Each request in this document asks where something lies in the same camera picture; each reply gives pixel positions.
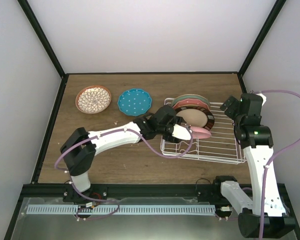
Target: blue plate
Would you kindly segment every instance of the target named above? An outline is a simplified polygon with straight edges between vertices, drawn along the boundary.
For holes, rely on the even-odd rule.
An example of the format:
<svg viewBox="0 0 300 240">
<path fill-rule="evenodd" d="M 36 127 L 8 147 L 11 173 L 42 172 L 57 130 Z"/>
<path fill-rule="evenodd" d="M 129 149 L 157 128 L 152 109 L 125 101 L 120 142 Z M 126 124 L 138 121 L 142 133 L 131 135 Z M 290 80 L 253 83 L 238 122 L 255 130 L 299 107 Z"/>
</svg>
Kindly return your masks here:
<svg viewBox="0 0 300 240">
<path fill-rule="evenodd" d="M 145 114 L 151 108 L 151 103 L 149 93 L 141 88 L 132 88 L 123 92 L 118 100 L 120 111 L 135 117 Z"/>
</svg>

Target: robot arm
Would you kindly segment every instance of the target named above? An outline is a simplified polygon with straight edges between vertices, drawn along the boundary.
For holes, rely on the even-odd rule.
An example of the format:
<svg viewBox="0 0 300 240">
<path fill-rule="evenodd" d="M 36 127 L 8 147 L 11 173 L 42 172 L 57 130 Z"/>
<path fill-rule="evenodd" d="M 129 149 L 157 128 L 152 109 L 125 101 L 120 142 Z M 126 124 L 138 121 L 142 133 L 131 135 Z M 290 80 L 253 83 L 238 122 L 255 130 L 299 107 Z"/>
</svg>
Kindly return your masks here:
<svg viewBox="0 0 300 240">
<path fill-rule="evenodd" d="M 263 237 L 280 238 L 295 227 L 295 219 L 287 216 L 281 201 L 274 165 L 266 164 L 274 153 L 274 144 L 270 129 L 260 125 L 261 107 L 265 101 L 264 96 L 243 93 L 240 101 L 231 96 L 220 107 L 234 121 L 234 135 L 243 149 L 250 171 L 253 200 L 236 181 L 226 180 L 220 186 L 221 194 L 239 214 L 239 229 L 246 238 L 257 238 L 259 235 L 263 175 L 267 167 Z"/>
<path fill-rule="evenodd" d="M 60 151 L 64 153 L 82 140 L 97 136 L 97 138 L 87 142 L 85 146 L 76 147 L 64 157 L 73 184 L 80 192 L 84 192 L 91 186 L 88 170 L 96 155 L 111 148 L 142 141 L 139 135 L 128 131 L 128 129 L 137 132 L 146 140 L 151 140 L 157 134 L 161 134 L 165 140 L 179 143 L 180 140 L 191 139 L 189 131 L 181 126 L 184 123 L 183 118 L 176 116 L 176 112 L 171 106 L 165 105 L 155 114 L 138 117 L 134 121 L 116 128 L 90 132 L 86 132 L 83 127 L 78 128 Z"/>
</svg>

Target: stacked plates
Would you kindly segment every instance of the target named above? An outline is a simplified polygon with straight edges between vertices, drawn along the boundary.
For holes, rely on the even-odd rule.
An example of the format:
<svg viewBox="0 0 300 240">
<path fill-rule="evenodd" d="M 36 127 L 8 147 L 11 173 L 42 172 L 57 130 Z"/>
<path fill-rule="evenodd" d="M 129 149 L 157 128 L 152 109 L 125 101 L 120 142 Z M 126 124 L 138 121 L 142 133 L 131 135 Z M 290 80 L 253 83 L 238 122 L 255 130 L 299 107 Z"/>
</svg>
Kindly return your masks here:
<svg viewBox="0 0 300 240">
<path fill-rule="evenodd" d="M 210 112 L 208 99 L 196 94 L 184 94 L 176 97 L 171 105 L 176 115 L 191 125 L 194 138 L 206 139 L 211 136 L 210 130 L 215 124 L 215 118 Z"/>
</svg>

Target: dish rack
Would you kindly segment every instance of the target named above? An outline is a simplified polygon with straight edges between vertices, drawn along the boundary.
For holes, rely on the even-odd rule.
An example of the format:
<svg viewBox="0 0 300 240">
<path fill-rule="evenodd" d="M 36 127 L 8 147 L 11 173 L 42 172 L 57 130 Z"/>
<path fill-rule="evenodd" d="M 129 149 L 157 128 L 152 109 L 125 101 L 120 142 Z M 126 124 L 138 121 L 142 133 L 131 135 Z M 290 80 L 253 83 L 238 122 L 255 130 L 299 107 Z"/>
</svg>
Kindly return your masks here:
<svg viewBox="0 0 300 240">
<path fill-rule="evenodd" d="M 171 105 L 174 98 L 166 98 L 165 105 Z M 220 102 L 210 103 L 210 112 L 214 116 L 211 137 L 193 139 L 192 147 L 181 159 L 200 160 L 226 164 L 241 164 L 246 161 L 240 145 L 234 135 L 233 121 L 220 110 Z M 160 149 L 166 156 L 177 156 L 189 146 L 189 141 L 170 143 L 161 138 Z"/>
</svg>

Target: floral patterned plate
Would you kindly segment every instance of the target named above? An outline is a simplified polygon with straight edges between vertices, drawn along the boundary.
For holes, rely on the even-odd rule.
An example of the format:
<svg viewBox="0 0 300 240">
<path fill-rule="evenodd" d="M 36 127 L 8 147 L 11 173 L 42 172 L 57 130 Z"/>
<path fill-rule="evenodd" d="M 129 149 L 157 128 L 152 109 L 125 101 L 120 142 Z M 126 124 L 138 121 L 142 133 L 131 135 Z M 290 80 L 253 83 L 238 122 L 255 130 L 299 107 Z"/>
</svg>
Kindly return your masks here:
<svg viewBox="0 0 300 240">
<path fill-rule="evenodd" d="M 76 107 L 85 114 L 96 114 L 105 110 L 111 102 L 110 91 L 104 86 L 88 86 L 75 98 Z"/>
</svg>

